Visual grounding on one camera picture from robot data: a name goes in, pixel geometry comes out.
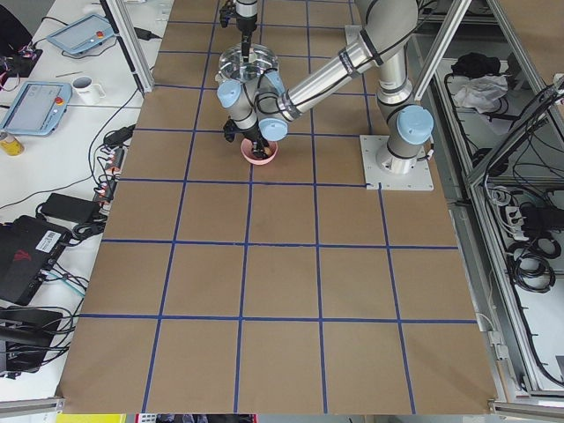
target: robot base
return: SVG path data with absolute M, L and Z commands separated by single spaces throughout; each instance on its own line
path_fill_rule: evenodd
M 362 163 L 364 165 L 364 178 L 367 189 L 391 191 L 432 191 L 433 180 L 426 160 L 418 161 L 409 174 L 391 174 L 382 170 L 376 163 L 378 149 L 388 142 L 388 137 L 361 135 L 360 148 L 362 149 Z M 421 147 L 419 156 L 424 156 L 425 150 Z

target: grid square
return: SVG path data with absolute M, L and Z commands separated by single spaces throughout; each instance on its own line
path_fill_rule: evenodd
M 147 412 L 232 413 L 236 351 L 237 322 L 163 321 Z
M 263 26 L 263 45 L 268 46 L 278 56 L 307 57 L 308 30 L 305 27 Z
M 191 181 L 248 181 L 249 164 L 241 155 L 239 143 L 228 143 L 221 133 L 199 132 L 188 177 Z
M 318 187 L 319 239 L 324 244 L 384 245 L 378 194 L 366 188 Z
M 178 239 L 245 241 L 248 185 L 190 182 L 182 207 Z
M 286 89 L 298 85 L 309 74 L 307 57 L 279 57 L 280 77 Z
M 411 414 L 395 323 L 324 323 L 331 414 Z
M 394 250 L 392 255 L 404 319 L 476 318 L 459 251 Z
M 166 313 L 238 315 L 242 263 L 242 247 L 176 245 Z
M 364 185 L 359 139 L 315 136 L 315 169 L 320 183 Z
M 488 413 L 497 396 L 478 325 L 405 324 L 404 339 L 417 413 Z
M 152 73 L 155 83 L 199 88 L 206 59 L 207 55 L 198 53 L 161 53 Z
M 323 316 L 395 319 L 384 249 L 321 249 Z
M 297 120 L 288 124 L 290 135 L 311 134 L 311 111 L 308 111 Z
M 178 2 L 170 12 L 169 21 L 188 21 L 188 22 L 215 22 L 215 10 L 218 1 L 210 0 L 189 0 L 188 2 Z
M 217 90 L 202 92 L 197 128 L 199 130 L 223 130 L 223 125 L 226 124 L 227 119 L 229 119 L 229 113 L 221 106 Z
M 264 0 L 263 23 L 266 25 L 306 26 L 308 24 L 308 11 L 306 3 L 287 0 Z
M 64 412 L 141 410 L 156 326 L 148 319 L 81 317 L 59 383 Z
M 209 24 L 183 24 L 168 22 L 165 35 L 160 43 L 163 51 L 199 51 L 207 53 L 213 26 Z
M 311 136 L 288 136 L 278 142 L 278 154 L 272 163 L 253 170 L 253 180 L 261 182 L 312 183 L 313 178 Z
M 317 317 L 314 248 L 250 247 L 245 316 Z
M 309 28 L 309 54 L 335 57 L 346 45 L 344 28 Z
M 157 315 L 170 248 L 169 244 L 102 242 L 82 313 Z
M 256 410 L 323 412 L 317 323 L 243 324 L 239 412 Z
M 215 80 L 215 77 L 219 73 L 219 54 L 212 53 L 208 59 L 208 66 L 205 70 L 205 81 L 204 88 L 217 90 L 219 83 Z
M 353 22 L 352 5 L 347 3 L 308 2 L 309 24 L 311 26 L 336 26 L 342 28 Z
M 333 94 L 315 107 L 315 134 L 359 135 L 368 131 L 364 95 Z
M 122 176 L 182 180 L 191 142 L 190 132 L 136 130 Z
M 193 130 L 200 90 L 157 86 L 146 94 L 138 128 Z
M 456 246 L 449 208 L 437 183 L 441 179 L 434 163 L 429 166 L 436 183 L 433 191 L 410 192 L 409 196 L 399 191 L 382 192 L 391 245 Z
M 250 222 L 252 242 L 314 243 L 311 187 L 255 185 Z
M 172 240 L 182 185 L 121 181 L 104 237 L 122 240 Z
M 241 42 L 241 33 L 237 29 L 237 26 L 235 24 L 235 19 L 231 19 L 231 22 L 227 26 L 227 28 L 216 26 L 215 30 L 213 31 L 213 40 L 211 40 L 210 51 L 212 53 L 217 53 L 218 55 L 220 55 L 228 48 L 235 46 L 239 42 Z M 217 56 L 216 58 L 211 56 L 210 59 L 212 60 L 212 62 L 210 63 L 216 63 L 215 67 L 219 68 L 218 67 L 219 56 Z

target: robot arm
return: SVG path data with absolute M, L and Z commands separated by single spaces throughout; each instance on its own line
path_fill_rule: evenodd
M 433 123 L 431 118 L 429 128 L 427 111 L 424 111 L 427 115 L 422 115 L 418 110 L 417 122 L 410 123 L 417 128 L 407 129 L 405 122 L 397 126 L 397 112 L 413 103 L 404 46 L 417 25 L 416 0 L 355 0 L 355 3 L 364 23 L 358 38 L 297 86 L 286 90 L 278 72 L 271 70 L 244 84 L 227 80 L 219 87 L 223 107 L 233 124 L 253 142 L 253 153 L 258 158 L 264 158 L 263 147 L 269 141 L 286 136 L 289 122 L 374 66 L 381 68 L 377 97 L 392 133 L 389 147 L 390 143 L 395 144 L 399 158 L 412 160 L 429 137 Z M 401 130 L 395 131 L 396 127 L 404 129 L 403 136 L 398 133 Z M 413 131 L 416 137 L 409 135 Z
M 249 62 L 249 51 L 256 30 L 257 0 L 227 0 L 219 11 L 219 22 L 226 27 L 229 19 L 235 17 L 237 29 L 241 31 L 241 56 L 244 63 Z

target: gray floor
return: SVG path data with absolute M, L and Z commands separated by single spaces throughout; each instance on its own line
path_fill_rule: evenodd
M 19 21 L 24 24 L 31 34 L 39 28 L 41 18 L 47 12 L 55 0 L 0 0 L 0 4 L 11 11 Z

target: black device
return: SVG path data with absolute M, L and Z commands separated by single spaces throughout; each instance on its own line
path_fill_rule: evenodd
M 42 54 L 43 50 L 36 49 L 33 58 L 20 55 L 0 57 L 0 64 L 7 69 L 8 78 L 28 78 Z
M 123 145 L 125 141 L 133 137 L 133 130 L 135 129 L 135 124 L 130 126 L 124 126 L 119 130 L 114 130 L 104 137 L 104 145 L 114 148 Z
M 51 193 L 41 206 L 41 214 L 44 216 L 76 223 L 91 222 L 98 217 L 99 212 L 100 205 L 93 201 L 56 192 Z
M 137 28 L 136 26 L 133 29 L 135 30 L 135 35 L 139 38 L 139 40 L 149 41 L 160 39 L 156 33 L 152 33 L 148 29 Z
M 37 308 L 0 308 L 0 377 L 40 369 L 63 314 Z
M 564 210 L 556 207 L 521 207 L 523 230 L 530 236 L 564 229 Z
M 63 253 L 71 232 L 45 220 L 20 216 L 0 226 L 0 298 L 26 306 Z

